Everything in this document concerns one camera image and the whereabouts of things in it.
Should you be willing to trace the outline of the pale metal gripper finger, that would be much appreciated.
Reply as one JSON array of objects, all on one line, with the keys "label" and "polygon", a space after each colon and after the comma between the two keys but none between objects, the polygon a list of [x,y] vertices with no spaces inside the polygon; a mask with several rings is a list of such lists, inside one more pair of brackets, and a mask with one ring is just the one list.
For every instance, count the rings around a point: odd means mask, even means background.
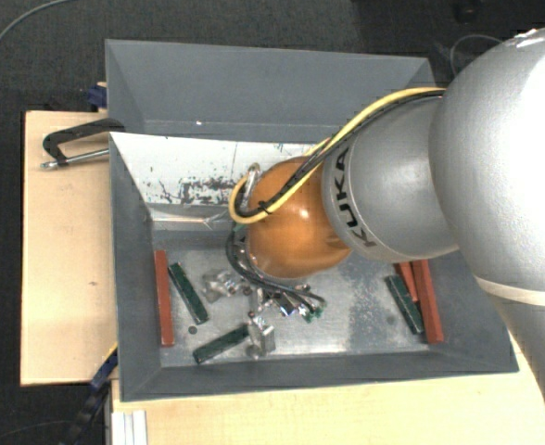
[{"label": "pale metal gripper finger", "polygon": [[250,345],[246,349],[250,358],[263,358],[276,349],[274,327],[261,316],[252,316],[247,325]]},{"label": "pale metal gripper finger", "polygon": [[241,292],[245,286],[245,282],[240,276],[227,270],[205,273],[202,276],[202,282],[202,293],[207,302],[230,298]]}]

